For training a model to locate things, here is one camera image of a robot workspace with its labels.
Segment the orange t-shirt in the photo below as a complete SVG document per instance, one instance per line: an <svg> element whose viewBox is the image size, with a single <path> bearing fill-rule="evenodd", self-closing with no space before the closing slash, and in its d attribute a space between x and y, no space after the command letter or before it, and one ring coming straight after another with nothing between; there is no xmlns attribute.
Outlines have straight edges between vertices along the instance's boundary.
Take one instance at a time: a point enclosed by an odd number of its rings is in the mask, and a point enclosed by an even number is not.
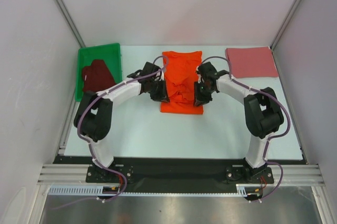
<svg viewBox="0 0 337 224"><path fill-rule="evenodd" d="M179 53L165 51L163 62L166 65L164 79L169 103L161 103L162 113L202 115L202 106L194 105L194 83L199 77L197 67L202 63L202 51Z"/></svg>

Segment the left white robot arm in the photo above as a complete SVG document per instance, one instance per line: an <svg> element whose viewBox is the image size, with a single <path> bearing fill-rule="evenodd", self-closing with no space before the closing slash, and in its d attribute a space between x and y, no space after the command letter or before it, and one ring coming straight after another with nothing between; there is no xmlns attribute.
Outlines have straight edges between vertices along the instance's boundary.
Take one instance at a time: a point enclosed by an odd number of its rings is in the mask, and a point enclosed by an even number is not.
<svg viewBox="0 0 337 224"><path fill-rule="evenodd" d="M83 94L77 109L74 126L77 136L88 145L97 175L105 182L112 181L116 169L112 148L105 142L112 126L113 109L125 101L148 93L157 102L169 101L164 80L166 65L159 67L146 62L143 69L129 74L121 83L108 89Z"/></svg>

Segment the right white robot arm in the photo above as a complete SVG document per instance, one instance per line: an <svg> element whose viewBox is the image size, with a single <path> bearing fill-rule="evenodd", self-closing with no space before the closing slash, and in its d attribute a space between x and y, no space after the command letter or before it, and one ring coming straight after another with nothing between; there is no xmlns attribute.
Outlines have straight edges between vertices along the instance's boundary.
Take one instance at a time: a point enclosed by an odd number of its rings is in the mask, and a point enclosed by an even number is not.
<svg viewBox="0 0 337 224"><path fill-rule="evenodd" d="M267 173L270 138L284 122L274 90L270 87L253 90L239 83L228 71L217 71L211 62L198 66L196 73L199 79L194 82L194 106L210 103L214 92L227 94L244 106L250 145L241 167L226 168L227 182L258 182Z"/></svg>

